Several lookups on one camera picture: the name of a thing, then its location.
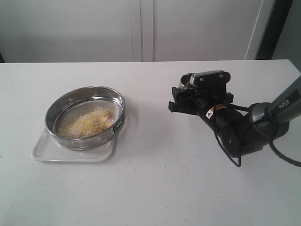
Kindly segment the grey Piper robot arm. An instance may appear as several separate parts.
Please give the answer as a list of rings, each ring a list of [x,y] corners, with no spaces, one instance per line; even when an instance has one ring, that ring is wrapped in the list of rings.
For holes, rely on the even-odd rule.
[[[200,117],[221,140],[224,152],[234,158],[261,150],[283,136],[289,122],[301,114],[301,79],[297,78],[272,103],[255,103],[249,107],[233,104],[233,94],[226,84],[226,71],[188,73],[178,87],[172,87],[172,113]]]

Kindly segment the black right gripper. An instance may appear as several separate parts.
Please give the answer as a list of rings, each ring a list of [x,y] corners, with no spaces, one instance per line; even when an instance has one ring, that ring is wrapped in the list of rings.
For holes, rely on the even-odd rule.
[[[223,72],[195,86],[194,89],[172,87],[174,102],[168,103],[172,113],[198,115],[211,129],[221,130],[242,119],[242,114],[230,106],[234,96],[226,90],[231,75]]]

